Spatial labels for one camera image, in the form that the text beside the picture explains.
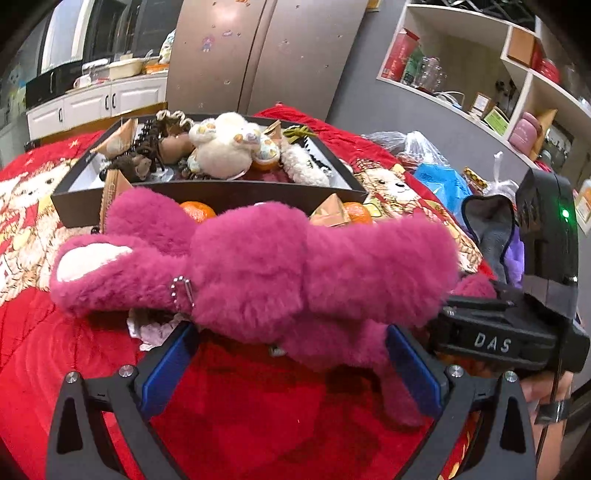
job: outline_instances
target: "white fluffy plush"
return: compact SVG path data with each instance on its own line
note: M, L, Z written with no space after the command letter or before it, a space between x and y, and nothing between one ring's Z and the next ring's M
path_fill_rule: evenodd
M310 158L301 146L290 145L287 140L281 144L283 169L294 182L317 187L329 187L329 178Z
M252 152L261 142L261 130L237 113L228 112L193 125L189 139L196 147L187 162L192 172L230 179L250 168Z

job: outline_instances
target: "white cabinet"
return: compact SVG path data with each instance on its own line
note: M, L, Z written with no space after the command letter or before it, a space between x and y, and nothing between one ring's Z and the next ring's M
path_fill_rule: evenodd
M66 129L63 98L52 100L27 113L31 139L46 137Z
M64 97L64 129L111 116L111 86L88 88Z
M27 113L31 139L164 102L166 79L160 74L117 80L45 103Z
M111 85L111 115L164 102L166 77L143 78Z

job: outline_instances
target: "refrigerator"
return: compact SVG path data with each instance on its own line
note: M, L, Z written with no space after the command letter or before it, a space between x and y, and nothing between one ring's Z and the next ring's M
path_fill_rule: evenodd
M252 115L277 102L326 119L367 0L184 0L170 110Z

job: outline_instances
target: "gray wall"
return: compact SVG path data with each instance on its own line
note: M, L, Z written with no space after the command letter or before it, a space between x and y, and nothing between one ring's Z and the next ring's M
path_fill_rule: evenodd
M359 28L327 122L357 134L419 130L456 169L470 167L492 179L493 155L504 153L501 179L520 182L527 166L470 121L435 102L376 80L404 0L384 0Z

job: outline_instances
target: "pink container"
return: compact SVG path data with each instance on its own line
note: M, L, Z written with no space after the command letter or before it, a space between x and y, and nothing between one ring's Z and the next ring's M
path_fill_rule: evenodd
M529 155L535 141L542 133L542 126L531 113L524 112L517 122L509 143L525 155Z

